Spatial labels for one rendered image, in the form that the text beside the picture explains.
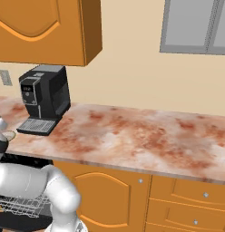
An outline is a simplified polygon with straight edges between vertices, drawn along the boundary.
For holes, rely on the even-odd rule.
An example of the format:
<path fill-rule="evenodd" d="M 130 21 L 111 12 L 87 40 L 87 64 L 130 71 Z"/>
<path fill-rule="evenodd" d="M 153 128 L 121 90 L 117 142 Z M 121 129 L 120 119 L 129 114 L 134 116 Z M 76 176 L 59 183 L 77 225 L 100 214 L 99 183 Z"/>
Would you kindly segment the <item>black dishwasher door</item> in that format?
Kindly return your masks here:
<path fill-rule="evenodd" d="M 18 216 L 11 212 L 0 212 L 0 229 L 9 229 L 14 232 L 34 232 L 46 229 L 52 223 L 48 216 L 28 217 Z"/>

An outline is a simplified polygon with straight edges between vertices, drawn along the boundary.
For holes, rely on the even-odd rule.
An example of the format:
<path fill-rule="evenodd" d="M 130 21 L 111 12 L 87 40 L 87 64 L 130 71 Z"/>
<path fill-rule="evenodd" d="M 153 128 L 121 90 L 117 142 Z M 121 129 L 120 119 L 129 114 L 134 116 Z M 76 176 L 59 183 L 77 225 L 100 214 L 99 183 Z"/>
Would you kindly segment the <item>black dishwasher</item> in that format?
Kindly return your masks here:
<path fill-rule="evenodd" d="M 20 165 L 25 165 L 28 167 L 33 167 L 33 168 L 37 168 L 37 169 L 41 169 L 42 167 L 46 166 L 46 165 L 53 165 L 53 161 L 51 159 L 41 159 L 41 158 L 33 158 L 33 157 L 26 157 L 26 156 L 22 156 L 22 155 L 15 155 L 15 154 L 10 154 L 10 153 L 6 153 L 0 160 L 1 163 L 14 163 L 14 164 L 20 164 Z M 50 211 L 50 205 L 46 206 L 40 216 L 48 216 L 48 217 L 52 217 L 51 216 L 51 211 Z M 9 230 L 9 229 L 0 229 L 0 232 L 14 232 L 13 230 Z"/>

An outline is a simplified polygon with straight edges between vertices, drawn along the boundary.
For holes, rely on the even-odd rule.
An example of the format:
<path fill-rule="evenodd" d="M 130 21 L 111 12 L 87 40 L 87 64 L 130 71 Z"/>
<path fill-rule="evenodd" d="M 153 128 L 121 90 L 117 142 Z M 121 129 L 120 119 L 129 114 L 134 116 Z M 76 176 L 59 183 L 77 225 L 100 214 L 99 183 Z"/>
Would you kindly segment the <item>orange wall cupboard body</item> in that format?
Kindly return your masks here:
<path fill-rule="evenodd" d="M 80 0 L 84 65 L 103 49 L 101 0 Z"/>

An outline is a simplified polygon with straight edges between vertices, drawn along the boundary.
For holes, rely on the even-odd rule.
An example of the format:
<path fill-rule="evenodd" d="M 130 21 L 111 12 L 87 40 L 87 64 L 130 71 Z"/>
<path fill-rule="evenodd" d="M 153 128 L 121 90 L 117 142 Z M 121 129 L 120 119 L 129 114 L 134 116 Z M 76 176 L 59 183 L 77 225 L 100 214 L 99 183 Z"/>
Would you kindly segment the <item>beige bowl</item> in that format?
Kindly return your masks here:
<path fill-rule="evenodd" d="M 7 138 L 8 141 L 11 141 L 15 138 L 16 133 L 12 130 L 7 130 L 3 132 L 3 135 Z"/>

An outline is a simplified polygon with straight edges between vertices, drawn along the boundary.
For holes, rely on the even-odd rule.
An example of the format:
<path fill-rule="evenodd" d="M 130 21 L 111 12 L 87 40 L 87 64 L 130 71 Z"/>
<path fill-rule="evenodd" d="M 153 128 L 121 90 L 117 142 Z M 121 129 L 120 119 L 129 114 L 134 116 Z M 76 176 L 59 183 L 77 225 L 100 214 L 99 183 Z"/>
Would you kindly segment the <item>grey wall socket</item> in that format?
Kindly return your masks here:
<path fill-rule="evenodd" d="M 6 86 L 12 86 L 13 85 L 12 81 L 11 81 L 9 71 L 0 70 L 0 77 L 2 79 L 3 85 L 6 85 Z"/>

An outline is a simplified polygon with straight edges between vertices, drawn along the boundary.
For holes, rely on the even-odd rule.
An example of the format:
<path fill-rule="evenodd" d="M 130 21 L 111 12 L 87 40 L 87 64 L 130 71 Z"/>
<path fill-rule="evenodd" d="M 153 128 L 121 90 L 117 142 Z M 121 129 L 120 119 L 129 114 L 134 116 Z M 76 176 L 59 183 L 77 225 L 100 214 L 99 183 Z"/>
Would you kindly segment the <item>grey window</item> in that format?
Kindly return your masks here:
<path fill-rule="evenodd" d="M 225 55 L 225 0 L 165 0 L 160 52 Z"/>

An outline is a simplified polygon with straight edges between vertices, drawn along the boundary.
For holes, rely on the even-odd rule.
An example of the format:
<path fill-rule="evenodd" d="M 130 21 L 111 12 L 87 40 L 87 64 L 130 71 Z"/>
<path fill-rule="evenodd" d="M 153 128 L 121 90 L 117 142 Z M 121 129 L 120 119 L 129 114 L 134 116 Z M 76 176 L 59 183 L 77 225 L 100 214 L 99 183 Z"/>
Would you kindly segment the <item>orange base cupboard door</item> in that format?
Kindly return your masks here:
<path fill-rule="evenodd" d="M 150 175 L 57 160 L 54 165 L 81 193 L 77 213 L 89 232 L 144 231 Z"/>

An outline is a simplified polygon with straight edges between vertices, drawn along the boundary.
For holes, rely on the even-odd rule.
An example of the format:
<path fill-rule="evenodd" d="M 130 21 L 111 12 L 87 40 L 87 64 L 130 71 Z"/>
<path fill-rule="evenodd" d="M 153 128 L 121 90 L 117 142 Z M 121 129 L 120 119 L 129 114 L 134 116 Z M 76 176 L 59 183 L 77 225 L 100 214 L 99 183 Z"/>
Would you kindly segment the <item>orange wall cupboard door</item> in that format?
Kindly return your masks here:
<path fill-rule="evenodd" d="M 84 65 L 79 0 L 0 0 L 0 62 Z"/>

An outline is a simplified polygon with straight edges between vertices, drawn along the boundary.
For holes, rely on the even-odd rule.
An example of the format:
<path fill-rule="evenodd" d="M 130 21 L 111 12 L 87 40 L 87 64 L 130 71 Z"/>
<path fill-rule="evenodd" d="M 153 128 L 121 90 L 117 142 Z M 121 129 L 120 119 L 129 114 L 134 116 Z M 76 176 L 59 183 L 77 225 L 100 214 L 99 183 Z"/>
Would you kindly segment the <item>orange drawer front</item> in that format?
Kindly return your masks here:
<path fill-rule="evenodd" d="M 225 212 L 150 199 L 146 232 L 225 232 Z"/>
<path fill-rule="evenodd" d="M 152 176 L 150 198 L 225 211 L 225 185 L 214 183 Z"/>

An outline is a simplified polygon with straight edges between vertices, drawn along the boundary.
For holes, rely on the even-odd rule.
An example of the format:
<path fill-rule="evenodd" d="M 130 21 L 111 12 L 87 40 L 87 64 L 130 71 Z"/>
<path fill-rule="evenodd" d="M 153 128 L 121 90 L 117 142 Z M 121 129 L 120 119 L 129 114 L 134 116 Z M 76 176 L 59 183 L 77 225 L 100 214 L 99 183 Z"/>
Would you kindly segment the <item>black coffee machine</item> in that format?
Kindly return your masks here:
<path fill-rule="evenodd" d="M 71 107 L 66 68 L 37 65 L 19 78 L 19 85 L 29 118 L 17 131 L 48 136 Z"/>

